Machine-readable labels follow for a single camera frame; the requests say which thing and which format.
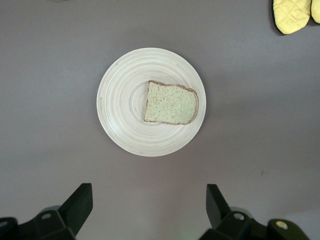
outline gray table surface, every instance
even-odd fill
[[[129,51],[189,61],[207,96],[182,149],[133,155],[102,128],[100,81]],[[79,240],[197,240],[206,184],[266,224],[320,239],[320,25],[275,28],[270,0],[1,0],[0,217],[20,223],[92,183]]]

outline bamboo plate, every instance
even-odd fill
[[[148,81],[195,90],[198,111],[188,125],[144,122]],[[116,60],[100,83],[96,108],[109,137],[124,150],[146,157],[173,153],[199,131],[206,113],[206,93],[196,70],[181,56],[161,48],[133,50]]]

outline whole grain bread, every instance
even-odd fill
[[[198,96],[193,89],[154,80],[148,82],[145,122],[187,125],[196,118],[197,111]]]

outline oven mitt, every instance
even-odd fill
[[[320,0],[312,0],[311,15],[313,20],[320,24]]]
[[[273,0],[276,27],[283,34],[292,34],[302,29],[309,21],[310,7],[311,0]]]

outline screw hole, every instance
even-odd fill
[[[7,222],[7,221],[2,221],[2,222],[0,222],[0,228],[4,227],[4,226],[6,226],[6,225],[8,225],[8,222]]]
[[[49,219],[49,218],[51,218],[51,213],[43,214],[41,217],[42,220]]]

